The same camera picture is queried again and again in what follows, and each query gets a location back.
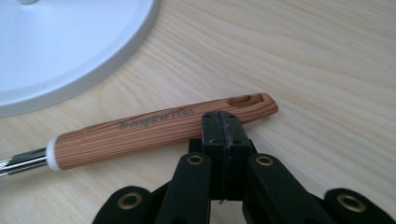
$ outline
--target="metal screwdriver shaft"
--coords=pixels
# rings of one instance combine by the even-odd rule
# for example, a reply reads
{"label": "metal screwdriver shaft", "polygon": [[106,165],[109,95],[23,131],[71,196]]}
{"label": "metal screwdriver shaft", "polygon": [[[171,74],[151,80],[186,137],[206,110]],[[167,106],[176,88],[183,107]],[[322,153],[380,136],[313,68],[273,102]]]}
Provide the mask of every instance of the metal screwdriver shaft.
{"label": "metal screwdriver shaft", "polygon": [[0,161],[0,176],[13,175],[44,165],[47,165],[46,149],[41,148]]}

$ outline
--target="wooden desk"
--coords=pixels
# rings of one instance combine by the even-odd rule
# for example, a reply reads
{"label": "wooden desk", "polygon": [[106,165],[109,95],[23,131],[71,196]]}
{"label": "wooden desk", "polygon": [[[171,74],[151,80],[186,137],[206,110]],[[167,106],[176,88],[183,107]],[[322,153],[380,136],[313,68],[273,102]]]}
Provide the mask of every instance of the wooden desk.
{"label": "wooden desk", "polygon": [[[279,112],[245,126],[306,189],[354,189],[396,218],[396,4],[162,1],[140,50],[93,89],[0,119],[0,158],[87,125],[266,91]],[[66,172],[0,181],[0,223],[90,223],[117,189],[167,182],[187,142]],[[244,223],[213,203],[211,223]]]}

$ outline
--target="wood grain pattern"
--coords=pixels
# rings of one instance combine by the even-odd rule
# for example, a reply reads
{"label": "wood grain pattern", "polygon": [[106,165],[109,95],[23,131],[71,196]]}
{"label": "wood grain pattern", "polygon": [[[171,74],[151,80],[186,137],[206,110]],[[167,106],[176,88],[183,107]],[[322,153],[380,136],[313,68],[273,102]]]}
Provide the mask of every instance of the wood grain pattern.
{"label": "wood grain pattern", "polygon": [[[109,78],[1,118],[0,158],[109,120],[268,92],[279,111],[244,125],[260,152],[318,197],[354,189],[396,218],[395,24],[394,0],[162,0],[143,46]],[[91,223],[117,189],[169,181],[187,147],[2,179],[0,223]],[[241,204],[213,202],[210,223],[246,223]]]}
{"label": "wood grain pattern", "polygon": [[201,116],[213,110],[228,111],[242,123],[248,123],[275,114],[277,105],[267,93],[259,93],[92,125],[60,135],[55,144],[56,161],[61,169],[67,170],[144,149],[187,141],[201,135]]}

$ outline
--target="black clamp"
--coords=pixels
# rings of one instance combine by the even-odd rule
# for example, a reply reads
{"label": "black clamp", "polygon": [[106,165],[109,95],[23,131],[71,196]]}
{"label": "black clamp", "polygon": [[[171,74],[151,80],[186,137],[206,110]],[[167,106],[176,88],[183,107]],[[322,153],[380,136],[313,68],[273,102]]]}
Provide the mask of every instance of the black clamp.
{"label": "black clamp", "polygon": [[311,195],[277,158],[257,153],[239,119],[213,111],[202,116],[202,139],[191,139],[170,182],[150,193],[116,191],[93,223],[209,223],[210,201],[242,201],[247,223],[381,223],[392,218],[349,189]]}

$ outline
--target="white lamp base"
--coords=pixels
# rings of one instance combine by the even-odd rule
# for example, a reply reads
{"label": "white lamp base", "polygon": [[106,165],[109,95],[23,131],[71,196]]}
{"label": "white lamp base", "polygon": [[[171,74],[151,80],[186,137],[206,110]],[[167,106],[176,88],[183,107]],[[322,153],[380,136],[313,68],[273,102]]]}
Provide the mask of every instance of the white lamp base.
{"label": "white lamp base", "polygon": [[69,99],[143,43],[159,0],[0,1],[0,117]]}

